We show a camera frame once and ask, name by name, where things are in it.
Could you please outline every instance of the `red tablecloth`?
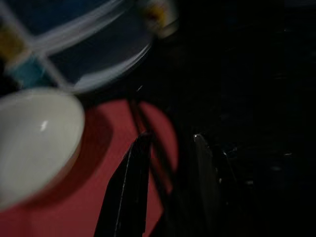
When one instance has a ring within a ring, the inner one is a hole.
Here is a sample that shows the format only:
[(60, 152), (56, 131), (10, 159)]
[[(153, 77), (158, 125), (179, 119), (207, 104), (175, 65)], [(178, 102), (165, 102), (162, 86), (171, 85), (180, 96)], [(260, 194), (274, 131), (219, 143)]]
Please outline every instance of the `red tablecloth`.
[[(175, 170), (178, 144), (170, 121), (148, 103), (141, 103), (141, 108)], [(113, 101), (87, 111), (81, 153), (70, 173), (44, 196), (0, 213), (0, 235), (92, 237), (107, 184), (136, 137), (127, 101)], [(162, 206), (150, 176), (144, 236), (149, 236), (161, 214)]]

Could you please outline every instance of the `red table surface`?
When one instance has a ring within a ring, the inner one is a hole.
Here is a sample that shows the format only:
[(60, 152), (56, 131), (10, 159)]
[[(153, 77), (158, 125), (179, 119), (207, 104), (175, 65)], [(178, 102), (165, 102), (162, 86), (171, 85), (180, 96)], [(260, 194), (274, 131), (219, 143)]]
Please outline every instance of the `red table surface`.
[[(178, 144), (172, 124), (153, 105), (142, 102), (140, 106), (176, 170)], [(81, 153), (70, 173), (45, 195), (0, 213), (1, 236), (93, 236), (108, 182), (136, 139), (137, 132), (125, 100), (90, 109), (85, 119)], [(162, 211), (150, 175), (146, 232), (143, 236), (149, 236)]]

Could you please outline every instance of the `red mat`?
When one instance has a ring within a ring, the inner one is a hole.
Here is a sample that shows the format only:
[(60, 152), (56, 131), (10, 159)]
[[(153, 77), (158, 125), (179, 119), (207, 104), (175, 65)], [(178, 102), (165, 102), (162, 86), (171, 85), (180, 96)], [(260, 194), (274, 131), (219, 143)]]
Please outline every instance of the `red mat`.
[[(140, 106), (175, 170), (178, 144), (170, 121), (156, 107), (148, 103)], [(70, 173), (46, 195), (0, 213), (0, 235), (92, 237), (107, 184), (136, 137), (127, 101), (113, 101), (87, 111), (81, 153)], [(150, 175), (143, 236), (149, 236), (161, 214), (162, 206)]]

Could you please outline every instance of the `white bowl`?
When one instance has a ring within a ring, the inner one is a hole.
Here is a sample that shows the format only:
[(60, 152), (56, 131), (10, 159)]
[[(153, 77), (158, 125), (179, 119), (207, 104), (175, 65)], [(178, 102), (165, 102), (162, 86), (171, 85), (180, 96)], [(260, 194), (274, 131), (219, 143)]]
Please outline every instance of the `white bowl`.
[(79, 154), (83, 128), (80, 102), (58, 90), (0, 99), (0, 210), (60, 181)]

